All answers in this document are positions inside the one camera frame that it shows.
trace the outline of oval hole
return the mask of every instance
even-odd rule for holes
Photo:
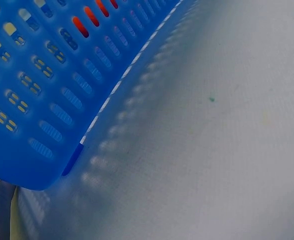
[[[41,9],[41,11],[45,14],[47,18],[51,18],[53,16],[53,11],[50,9],[45,0],[33,0],[34,3]]]
[[[89,37],[89,33],[87,31],[87,29],[85,28],[85,26],[83,25],[83,23],[80,21],[80,19],[76,16],[74,16],[72,18],[72,22],[73,24],[76,26],[76,28],[78,29],[78,31],[85,37],[88,38]]]
[[[39,24],[25,8],[19,9],[18,14],[33,31],[37,31],[39,29]]]
[[[107,9],[105,8],[102,0],[96,0],[96,4],[98,5],[98,7],[100,8],[101,12],[104,14],[105,17],[109,17],[109,12],[107,11]]]
[[[75,73],[72,78],[78,83],[78,85],[85,91],[87,94],[91,94],[93,89],[92,87],[88,84],[88,82],[85,81],[85,79],[80,76],[78,73]]]
[[[148,10],[150,11],[150,13],[151,13],[152,15],[154,15],[154,14],[155,14],[155,11],[154,11],[154,9],[152,8],[152,5],[150,4],[150,2],[149,2],[148,0],[144,0],[144,1],[145,1],[145,4],[146,4]]]
[[[62,94],[64,95],[64,97],[72,104],[74,105],[77,109],[81,109],[83,104],[82,102],[79,100],[78,97],[76,97],[76,95],[70,91],[68,88],[63,88],[62,89]]]
[[[69,114],[65,112],[60,106],[58,106],[57,104],[53,104],[50,109],[65,124],[68,124],[68,125],[72,124],[73,122],[72,117],[69,116]]]
[[[145,10],[143,9],[142,5],[140,5],[140,4],[138,3],[137,6],[138,6],[138,9],[139,9],[141,15],[143,16],[143,18],[144,18],[146,21],[148,21],[148,16],[147,16]]]
[[[117,4],[116,0],[110,0],[110,2],[115,9],[118,9],[118,4]]]
[[[97,20],[97,18],[95,17],[94,13],[92,12],[92,10],[86,6],[84,8],[84,12],[87,14],[88,18],[91,20],[91,22],[96,26],[99,27],[99,21]]]
[[[62,28],[60,30],[60,35],[73,50],[76,50],[78,48],[77,42],[74,41],[72,35],[65,28]]]
[[[119,40],[122,42],[122,44],[123,44],[124,46],[127,46],[127,45],[128,45],[128,41],[127,41],[127,39],[125,38],[125,36],[123,35],[123,33],[119,30],[119,28],[115,26],[115,27],[113,28],[113,30],[114,30],[116,36],[117,36],[117,37],[119,38]]]
[[[120,55],[118,48],[116,47],[116,45],[114,44],[114,42],[111,40],[109,36],[105,36],[105,42],[107,46],[110,48],[110,50],[113,52],[113,54],[115,54],[116,56]]]
[[[95,67],[95,65],[92,63],[92,61],[90,61],[89,59],[86,59],[84,62],[84,65],[99,83],[103,82],[103,75]]]
[[[142,28],[143,28],[143,25],[142,25],[141,21],[138,19],[136,13],[135,13],[133,10],[131,10],[131,11],[130,11],[130,15],[132,16],[132,18],[133,18],[133,20],[135,21],[135,23],[137,24],[137,26],[138,26],[140,29],[142,29]]]
[[[40,122],[40,128],[57,142],[63,139],[63,135],[46,121]]]
[[[135,36],[136,36],[136,33],[135,33],[133,27],[132,27],[132,26],[129,24],[129,22],[127,21],[127,19],[126,19],[126,18],[123,18],[123,19],[122,19],[122,22],[123,22],[124,26],[127,28],[127,30],[128,30],[128,32],[130,33],[130,35],[131,35],[132,37],[135,37]]]
[[[105,53],[103,52],[103,50],[101,50],[99,47],[95,47],[95,54],[98,56],[98,58],[103,62],[103,64],[107,68],[110,68],[112,66],[111,61],[105,55]]]
[[[30,146],[39,154],[43,155],[45,158],[50,159],[53,156],[52,150],[46,147],[44,144],[40,143],[36,139],[31,139],[29,141]]]
[[[17,28],[11,23],[7,22],[3,25],[4,31],[10,36],[18,46],[25,44],[22,35],[17,31]]]

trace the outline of plastic basket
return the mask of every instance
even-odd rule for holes
[[[41,190],[59,178],[177,2],[0,0],[0,179]]]

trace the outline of blue plastic basket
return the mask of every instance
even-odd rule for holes
[[[0,179],[41,190],[61,176],[177,2],[0,0]]]

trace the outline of blue plastic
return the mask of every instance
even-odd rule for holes
[[[0,0],[0,179],[42,190],[59,178],[177,2]]]

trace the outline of white surface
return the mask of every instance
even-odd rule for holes
[[[198,0],[136,79],[39,236],[294,240],[294,0]]]

